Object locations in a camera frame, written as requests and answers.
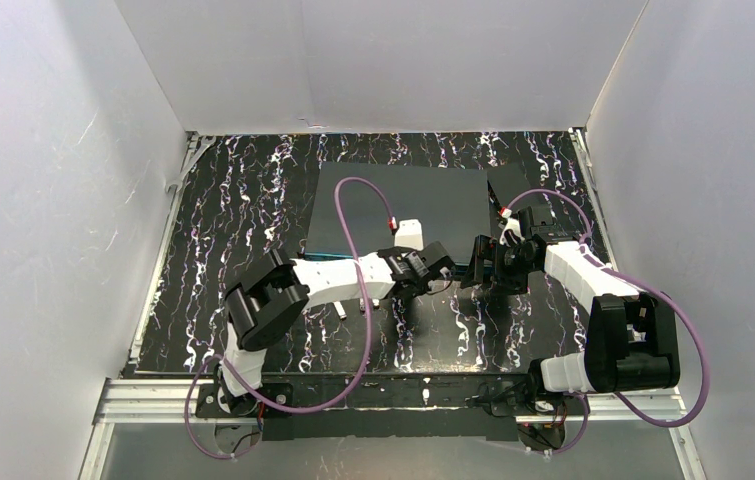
white panel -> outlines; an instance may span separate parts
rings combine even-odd
[[[111,1],[0,1],[0,478],[76,478],[185,135]]]
[[[707,475],[755,478],[755,2],[651,2],[588,140],[619,267],[680,303],[709,350],[692,424]]]
[[[644,4],[305,2],[316,122],[355,131],[585,125]]]
[[[186,129],[280,133],[585,125],[645,0],[118,4]]]
[[[117,3],[186,130],[308,131],[299,0]]]

table surface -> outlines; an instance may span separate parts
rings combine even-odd
[[[190,172],[145,329],[137,374],[187,374],[226,342],[223,295],[269,249],[303,251],[324,162],[484,169],[519,164],[532,188],[569,195],[594,222],[587,186],[567,132],[315,134],[218,137]],[[556,217],[579,217],[547,199]],[[471,248],[473,239],[469,239]],[[606,261],[595,229],[590,246]],[[332,306],[305,312],[264,371],[355,371],[364,345],[358,305],[340,322]],[[375,313],[369,372],[525,372],[533,358],[578,351],[588,314],[542,273],[530,293],[493,297],[459,290]]]

cable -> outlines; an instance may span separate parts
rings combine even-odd
[[[589,217],[586,216],[586,213],[583,212],[583,210],[580,208],[580,206],[578,206],[574,202],[574,200],[570,199],[569,197],[567,197],[566,195],[560,192],[557,192],[555,190],[548,190],[546,188],[534,188],[531,190],[527,190],[526,192],[515,197],[509,203],[509,205],[507,205],[507,208],[512,209],[513,205],[518,203],[519,200],[534,193],[554,195],[556,197],[561,198],[563,201],[565,201],[572,207],[576,208],[577,213],[580,214],[580,218],[583,220],[583,223],[586,227],[586,233],[580,236],[579,242],[585,243],[586,239],[589,237],[589,235],[591,235],[592,223],[589,221]],[[595,260],[592,257],[592,255],[588,255],[586,251],[583,251],[583,258],[585,258],[587,261],[589,261],[593,265],[597,267],[601,267],[601,269],[604,272],[612,275],[613,277],[618,278],[619,280],[623,280],[639,289],[642,289],[648,292],[654,297],[664,301],[669,307],[671,307],[671,309],[674,310],[674,313],[676,313],[677,316],[680,318],[680,321],[681,323],[683,323],[683,326],[686,327],[686,330],[689,332],[689,335],[692,336],[692,340],[695,342],[695,349],[698,351],[698,358],[701,361],[701,390],[698,392],[698,399],[695,401],[695,406],[692,407],[692,410],[690,410],[686,415],[684,415],[683,417],[677,420],[663,421],[663,420],[657,420],[655,418],[651,418],[645,413],[643,413],[641,410],[636,408],[636,405],[634,405],[630,400],[628,400],[627,397],[625,397],[623,394],[616,392],[615,395],[622,402],[624,402],[624,404],[627,405],[627,408],[629,408],[634,414],[636,414],[637,417],[641,418],[642,420],[645,420],[651,425],[656,425],[658,427],[665,427],[665,428],[675,428],[675,427],[686,425],[687,423],[694,420],[695,417],[698,416],[699,413],[701,413],[701,410],[704,408],[704,404],[707,402],[707,395],[709,394],[709,391],[710,391],[710,362],[709,362],[709,359],[707,358],[707,352],[706,352],[706,348],[704,347],[704,342],[701,340],[701,336],[698,335],[698,332],[697,330],[695,330],[695,326],[689,320],[689,317],[686,315],[683,309],[680,308],[680,306],[677,305],[677,303],[675,303],[665,293],[631,277],[630,275],[619,273],[613,270],[612,268],[599,263],[597,260]]]
[[[580,441],[581,438],[583,438],[583,434],[586,432],[586,427],[589,425],[589,405],[586,403],[586,396],[585,395],[566,395],[568,397],[574,397],[578,400],[580,400],[580,404],[583,405],[583,423],[580,424],[580,430],[577,431],[577,435],[574,436],[574,438],[571,439],[570,442],[563,445],[562,447],[556,449],[556,450],[549,450],[552,455],[559,455],[561,453],[565,453],[572,449],[575,445],[577,445],[577,442]],[[536,452],[539,454],[544,455],[545,452]]]
[[[699,413],[701,413],[701,410],[704,408],[704,404],[707,403],[707,395],[710,393],[710,360],[707,358],[707,349],[704,347],[704,341],[701,339],[701,336],[698,335],[698,331],[695,330],[695,326],[692,324],[692,321],[689,320],[689,316],[686,315],[686,313],[683,311],[680,306],[674,302],[671,298],[669,298],[668,295],[665,293],[651,287],[650,285],[645,284],[644,282],[637,280],[630,275],[626,275],[624,273],[617,272],[613,270],[612,268],[607,267],[606,265],[603,265],[601,263],[598,263],[597,260],[592,255],[589,255],[587,252],[583,252],[583,258],[585,258],[589,263],[595,265],[596,267],[601,267],[601,270],[612,275],[613,277],[618,278],[619,280],[625,281],[634,287],[637,287],[639,289],[642,289],[649,294],[653,295],[654,297],[662,300],[665,302],[669,307],[671,307],[672,310],[674,310],[674,313],[677,314],[677,316],[680,318],[680,322],[683,323],[683,326],[686,327],[686,330],[689,332],[689,335],[692,337],[692,341],[695,342],[695,349],[698,351],[698,358],[701,362],[701,390],[698,392],[698,399],[695,400],[695,406],[692,407],[692,410],[690,410],[686,415],[680,417],[677,420],[657,420],[655,418],[651,418],[645,413],[643,413],[641,410],[636,408],[636,405],[634,405],[630,400],[627,399],[623,394],[616,392],[616,396],[624,402],[625,405],[627,405],[627,408],[629,408],[633,413],[636,414],[637,417],[641,418],[642,420],[645,420],[646,422],[650,423],[651,425],[656,425],[658,427],[664,427],[664,428],[675,428],[680,427],[683,425],[686,425],[687,423],[691,422],[695,419],[695,417],[698,416]]]
[[[238,381],[239,384],[245,390],[248,391],[248,393],[253,395],[254,398],[262,402],[264,406],[268,406],[275,410],[279,410],[285,413],[304,414],[304,413],[320,412],[321,410],[324,410],[325,408],[331,407],[339,403],[351,391],[353,391],[354,388],[356,388],[359,385],[359,381],[362,379],[362,375],[365,373],[365,368],[368,365],[368,353],[369,353],[369,347],[371,345],[372,306],[371,306],[371,298],[368,296],[368,288],[365,286],[365,279],[362,276],[362,270],[360,269],[360,266],[359,266],[359,254],[356,252],[356,246],[353,243],[353,238],[351,237],[350,229],[348,228],[347,221],[345,220],[345,214],[344,214],[344,211],[342,210],[342,204],[341,204],[341,200],[339,196],[342,186],[348,182],[362,183],[370,187],[374,191],[374,193],[376,193],[377,196],[380,197],[380,200],[383,201],[383,206],[386,207],[386,214],[389,216],[390,225],[392,225],[394,215],[392,214],[392,207],[389,205],[389,201],[386,199],[386,196],[383,194],[383,192],[380,191],[379,188],[377,188],[376,185],[369,182],[368,180],[364,178],[360,178],[360,177],[347,177],[347,178],[343,178],[339,180],[339,183],[336,184],[336,189],[335,189],[335,192],[333,193],[333,197],[336,202],[336,214],[339,216],[339,222],[342,225],[342,231],[344,232],[345,239],[347,239],[348,246],[351,249],[351,256],[353,257],[354,265],[356,266],[357,283],[359,283],[359,288],[360,288],[360,291],[362,292],[362,299],[364,300],[364,303],[365,303],[365,348],[363,349],[362,361],[359,364],[359,368],[356,371],[356,375],[353,376],[348,386],[345,387],[345,389],[342,390],[341,393],[339,393],[334,398],[322,404],[315,405],[312,407],[300,407],[300,408],[287,407],[285,405],[280,405],[279,403],[274,402],[273,400],[265,397],[264,395],[256,391],[256,389],[251,387],[247,382],[245,382],[244,378],[242,378],[241,375],[239,375],[239,372],[236,371],[236,368],[233,366],[233,364],[230,363],[230,361],[224,358],[222,355],[220,354],[210,355],[206,360],[203,361],[203,364],[200,366],[194,378],[192,379],[192,383],[189,386],[189,393],[188,395],[186,395],[185,409],[183,411],[183,419],[185,420],[186,430],[188,431],[189,438],[191,439],[192,443],[194,443],[195,447],[197,447],[197,449],[203,452],[205,455],[212,458],[220,459],[220,460],[227,460],[230,458],[240,457],[244,455],[245,453],[249,452],[251,449],[253,449],[253,445],[251,445],[250,448],[248,448],[247,450],[241,453],[231,453],[229,455],[217,454],[204,448],[200,444],[200,442],[197,440],[197,438],[194,435],[194,432],[191,429],[191,424],[189,423],[189,404],[191,402],[191,395],[192,395],[192,392],[194,391],[195,386],[197,386],[197,382],[200,379],[201,373],[206,370],[206,368],[209,366],[209,363],[212,362],[213,360],[220,360],[221,363],[223,363],[224,366],[227,367],[230,373],[233,374],[233,377],[235,377],[236,381]]]
[[[448,284],[447,284],[447,285],[445,285],[445,288],[443,288],[443,289],[441,289],[441,290],[434,290],[434,291],[432,291],[432,292],[427,292],[427,295],[436,295],[436,294],[438,294],[438,293],[442,293],[442,292],[444,292],[445,290],[447,290],[447,289],[451,288],[451,285],[453,285],[453,284],[454,284],[454,281],[453,281],[453,280],[450,280],[450,281],[448,281]]]
[[[229,460],[231,458],[238,458],[242,455],[246,454],[247,452],[253,450],[254,445],[251,445],[249,448],[244,450],[241,453],[215,453],[213,451],[207,450],[206,447],[200,444],[200,441],[197,439],[197,436],[195,436],[194,431],[191,429],[191,423],[189,422],[189,405],[191,404],[192,400],[192,393],[194,392],[194,387],[197,386],[198,380],[200,380],[200,375],[206,371],[206,368],[209,366],[210,363],[212,363],[212,360],[215,359],[215,357],[221,357],[220,355],[212,355],[206,360],[203,361],[203,363],[200,365],[200,368],[197,370],[197,373],[194,374],[194,378],[192,379],[191,385],[189,385],[189,393],[186,395],[186,402],[183,408],[183,421],[186,424],[186,431],[189,433],[189,439],[192,441],[195,447],[197,447],[198,450],[200,450],[201,453],[206,455],[207,457],[211,457],[217,460]]]
[[[233,447],[233,452],[232,453],[236,453],[236,450],[239,449],[239,445],[242,444],[242,442],[244,441],[245,438],[253,437],[254,435],[261,435],[261,434],[262,434],[262,432],[259,431],[259,432],[250,432],[250,433],[247,433],[245,435],[242,435],[242,438],[240,438],[239,441],[236,442],[236,446]]]
[[[522,198],[528,195],[532,195],[534,193],[543,193],[545,195],[553,195],[555,197],[559,197],[562,201],[574,207],[574,209],[577,210],[577,213],[580,214],[580,218],[581,220],[583,220],[583,225],[586,227],[586,233],[580,236],[580,239],[578,240],[578,242],[586,243],[586,239],[589,238],[590,235],[592,235],[592,222],[589,221],[589,217],[586,216],[586,213],[583,212],[583,209],[580,208],[580,205],[576,204],[574,200],[569,198],[567,195],[562,194],[556,190],[548,190],[547,188],[533,188],[533,189],[527,190],[526,192],[513,198],[512,201],[509,203],[509,205],[507,205],[507,208],[512,210],[512,206],[518,203],[519,200],[521,200]]]
[[[261,432],[262,431],[262,414],[265,413],[265,404],[262,403],[260,405],[262,405],[262,406],[259,407],[259,413],[256,414],[256,428],[258,428],[259,431]]]
[[[273,408],[274,410],[279,410],[281,412],[285,413],[293,413],[293,414],[304,414],[304,413],[316,413],[320,412],[321,410],[324,410],[325,408],[332,407],[333,405],[339,403],[344,399],[351,391],[353,391],[354,388],[359,385],[359,381],[362,379],[362,375],[365,373],[365,367],[368,365],[368,353],[369,353],[369,347],[371,345],[371,316],[372,316],[372,306],[371,306],[371,298],[368,296],[368,288],[365,286],[365,279],[362,277],[362,270],[359,267],[359,254],[356,252],[356,246],[353,244],[353,238],[350,234],[350,229],[348,228],[348,222],[345,220],[345,213],[342,210],[342,203],[340,200],[339,193],[341,192],[341,188],[343,185],[345,185],[348,182],[356,182],[356,183],[362,183],[363,185],[366,185],[370,187],[372,190],[374,190],[374,193],[376,193],[380,200],[383,201],[383,206],[386,207],[386,214],[389,216],[390,224],[391,220],[394,218],[394,215],[392,214],[392,208],[389,205],[389,201],[386,199],[386,196],[383,195],[383,192],[380,191],[379,188],[377,188],[376,185],[369,182],[368,180],[360,177],[346,177],[341,180],[339,180],[339,183],[336,184],[336,190],[333,192],[333,197],[336,201],[336,214],[339,216],[339,223],[342,225],[342,232],[345,234],[345,239],[348,242],[348,247],[350,247],[351,250],[351,257],[353,257],[354,264],[356,265],[356,279],[359,283],[359,289],[362,292],[362,300],[365,304],[365,348],[363,349],[362,353],[362,361],[359,364],[359,368],[356,371],[356,374],[351,379],[350,383],[348,383],[348,386],[345,387],[344,390],[342,390],[341,393],[336,395],[330,400],[327,400],[326,402],[315,405],[312,407],[287,407],[285,405],[280,405],[277,402],[274,402],[273,400],[265,397],[261,393],[257,392],[256,389],[251,387],[245,380],[239,375],[239,372],[236,371],[235,367],[233,367],[233,364],[230,363],[229,360],[226,358],[221,357],[220,355],[214,355],[219,358],[221,358],[222,363],[225,367],[227,367],[228,370],[230,370],[230,373],[233,374],[233,377],[236,378],[236,381],[239,382],[239,384],[248,391],[251,395],[256,397],[257,400],[265,403],[268,407]]]

purple cable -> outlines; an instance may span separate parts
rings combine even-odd
[[[583,225],[586,227],[586,233],[580,236],[580,239],[578,240],[580,243],[585,243],[586,239],[589,238],[590,235],[592,235],[592,222],[589,221],[589,217],[586,216],[585,213],[583,213],[583,209],[580,208],[580,205],[574,202],[571,198],[569,198],[567,195],[562,194],[556,190],[548,190],[547,188],[534,188],[531,190],[527,190],[526,192],[520,194],[519,196],[512,199],[512,201],[507,205],[507,208],[512,210],[512,206],[518,203],[522,198],[532,195],[534,193],[543,193],[546,195],[553,195],[555,197],[559,197],[562,199],[562,201],[566,202],[567,204],[574,207],[575,210],[577,210],[577,213],[580,214],[580,219],[583,220]]]
[[[383,201],[383,205],[386,207],[386,213],[389,215],[389,220],[393,218],[393,214],[392,214],[392,208],[389,205],[389,201],[386,199],[386,196],[383,195],[383,192],[381,192],[380,189],[377,188],[376,185],[369,182],[368,180],[365,180],[364,178],[360,178],[360,177],[347,177],[347,178],[343,178],[339,180],[339,183],[336,184],[336,190],[334,192],[334,198],[336,201],[336,213],[339,216],[339,222],[342,224],[342,231],[345,234],[345,239],[347,239],[348,246],[351,249],[351,256],[353,257],[353,261],[356,266],[356,279],[357,279],[357,282],[359,283],[359,288],[362,291],[362,299],[365,303],[365,348],[363,349],[362,361],[359,364],[359,369],[357,369],[356,375],[353,376],[350,383],[348,383],[348,386],[345,387],[345,389],[342,390],[341,393],[339,393],[334,398],[320,405],[315,405],[312,407],[287,407],[285,405],[280,405],[279,403],[269,399],[268,397],[256,391],[256,389],[254,389],[247,382],[245,382],[242,376],[239,375],[239,372],[236,371],[236,368],[233,366],[233,364],[230,363],[230,361],[224,358],[223,356],[218,355],[218,354],[210,356],[208,359],[206,359],[206,361],[203,362],[203,365],[201,365],[200,369],[195,374],[194,379],[192,380],[191,386],[189,387],[189,394],[186,397],[186,405],[185,405],[185,411],[184,411],[184,419],[186,422],[186,429],[189,432],[189,437],[191,438],[195,446],[204,454],[212,458],[226,460],[229,458],[235,458],[235,457],[241,456],[250,450],[248,449],[240,454],[232,454],[232,455],[221,455],[214,452],[210,452],[209,450],[206,450],[205,448],[203,448],[203,446],[200,445],[200,442],[198,442],[197,438],[195,438],[194,436],[194,432],[192,432],[191,426],[189,424],[189,404],[191,402],[191,394],[192,394],[192,391],[194,390],[194,387],[197,385],[198,379],[200,379],[201,372],[206,370],[206,367],[209,365],[209,363],[213,359],[220,359],[221,363],[223,363],[224,366],[227,367],[227,369],[230,371],[230,373],[232,373],[233,376],[236,378],[236,381],[238,381],[239,384],[241,384],[241,386],[245,390],[247,390],[248,393],[253,395],[258,401],[264,403],[268,407],[271,407],[275,410],[279,410],[281,412],[286,412],[286,413],[304,414],[304,413],[320,412],[321,410],[324,410],[325,408],[328,408],[328,407],[332,407],[333,405],[342,401],[342,399],[344,399],[351,391],[353,391],[354,388],[357,387],[357,385],[359,385],[359,381],[362,379],[362,375],[365,373],[365,368],[368,366],[368,353],[371,347],[372,306],[371,306],[371,298],[368,297],[368,288],[365,286],[365,279],[363,278],[362,271],[359,267],[359,254],[356,253],[356,246],[353,244],[353,238],[351,237],[350,229],[348,228],[348,223],[345,220],[345,214],[342,211],[342,204],[339,197],[339,192],[341,191],[342,185],[348,182],[358,182],[358,183],[362,183],[370,187],[380,197],[380,200]]]
[[[228,453],[228,454],[221,454],[221,453],[215,453],[210,450],[207,450],[203,445],[200,444],[200,441],[198,441],[197,437],[194,434],[194,431],[191,429],[191,423],[189,422],[189,407],[191,404],[191,394],[194,392],[194,387],[197,386],[197,381],[200,379],[200,375],[206,371],[206,367],[209,366],[210,363],[212,363],[212,360],[215,359],[222,359],[221,355],[212,355],[206,360],[203,361],[203,363],[200,365],[200,369],[198,369],[197,373],[194,374],[194,378],[192,379],[191,385],[189,385],[189,393],[186,395],[186,404],[183,409],[183,420],[186,423],[186,431],[189,432],[189,438],[191,439],[192,443],[194,443],[194,446],[197,447],[198,450],[200,450],[201,453],[206,455],[207,457],[212,457],[216,460],[229,460],[231,458],[239,458],[242,455],[246,454],[247,452],[253,450],[253,447],[256,446],[256,444],[251,444],[247,449],[242,450],[238,453]]]
[[[580,424],[580,430],[577,431],[577,435],[574,436],[574,438],[571,439],[570,442],[563,445],[562,447],[556,449],[556,450],[550,450],[552,455],[559,455],[560,453],[565,453],[569,450],[571,450],[572,447],[577,445],[577,442],[580,441],[581,438],[583,438],[583,434],[586,432],[586,427],[589,425],[589,405],[586,403],[586,395],[567,395],[569,397],[574,397],[578,400],[580,400],[580,403],[583,405],[583,423]],[[539,454],[544,455],[545,452],[536,452]]]
[[[633,285],[634,287],[640,288],[666,302],[666,304],[671,307],[672,310],[674,310],[674,313],[676,313],[677,316],[680,317],[681,323],[683,323],[683,326],[686,327],[689,335],[692,336],[692,341],[695,342],[695,349],[698,350],[698,358],[701,361],[701,390],[698,392],[698,399],[695,400],[695,406],[692,407],[692,410],[690,410],[686,415],[680,417],[677,420],[664,421],[651,418],[648,415],[642,413],[641,410],[636,408],[636,406],[633,405],[633,403],[628,400],[627,397],[625,397],[623,394],[616,392],[615,395],[622,402],[624,402],[624,404],[627,405],[627,408],[635,413],[637,417],[645,420],[651,425],[665,428],[675,428],[686,425],[687,423],[694,420],[695,417],[697,417],[698,414],[701,413],[701,410],[704,408],[704,404],[707,403],[707,395],[710,393],[710,361],[707,358],[707,349],[706,347],[704,347],[704,341],[701,339],[701,336],[698,335],[698,332],[695,330],[695,326],[692,325],[692,321],[689,320],[689,317],[686,315],[683,309],[680,308],[680,306],[675,303],[674,300],[669,298],[669,296],[665,293],[651,287],[650,285],[646,285],[642,281],[637,280],[630,275],[619,273],[611,268],[606,267],[605,265],[596,261],[591,255],[588,255],[586,252],[583,252],[583,258],[585,258],[589,263],[595,265],[596,267],[602,267],[601,269],[604,272],[618,278],[619,280],[623,280]]]
[[[261,393],[257,392],[256,389],[245,382],[245,380],[241,377],[241,375],[239,375],[239,373],[236,371],[235,367],[233,367],[229,360],[227,360],[226,358],[223,360],[224,366],[230,370],[230,373],[232,373],[233,376],[236,377],[236,380],[239,382],[239,384],[241,384],[242,387],[244,387],[245,390],[248,391],[248,393],[256,397],[257,400],[265,403],[267,406],[281,412],[294,414],[316,413],[324,410],[325,408],[332,407],[333,405],[342,401],[342,399],[344,399],[351,391],[353,391],[354,388],[357,387],[357,385],[359,385],[359,381],[362,379],[362,375],[365,373],[365,367],[368,366],[368,353],[369,349],[371,348],[371,298],[368,297],[368,288],[365,286],[365,279],[362,277],[362,271],[359,268],[359,254],[356,253],[356,246],[353,244],[353,238],[351,237],[350,229],[348,228],[348,222],[345,220],[345,213],[342,211],[342,203],[339,198],[339,192],[341,191],[342,186],[348,182],[358,182],[370,187],[380,197],[380,200],[383,201],[383,205],[386,207],[386,214],[389,215],[390,220],[393,215],[392,208],[389,206],[389,201],[386,199],[386,196],[383,195],[383,192],[381,192],[376,185],[369,182],[368,180],[360,177],[347,177],[339,180],[339,183],[336,184],[336,190],[333,193],[333,196],[336,200],[336,214],[338,214],[339,216],[339,223],[342,224],[342,231],[345,234],[345,239],[348,241],[348,247],[350,247],[351,249],[351,256],[353,257],[354,264],[356,265],[356,280],[359,283],[359,289],[362,291],[362,300],[365,304],[365,349],[363,350],[362,361],[359,363],[359,368],[356,371],[356,375],[353,376],[350,383],[348,383],[348,386],[345,387],[345,389],[342,390],[341,393],[322,404],[312,407],[287,407],[285,405],[280,405],[279,403],[276,403],[273,400],[265,397]]]

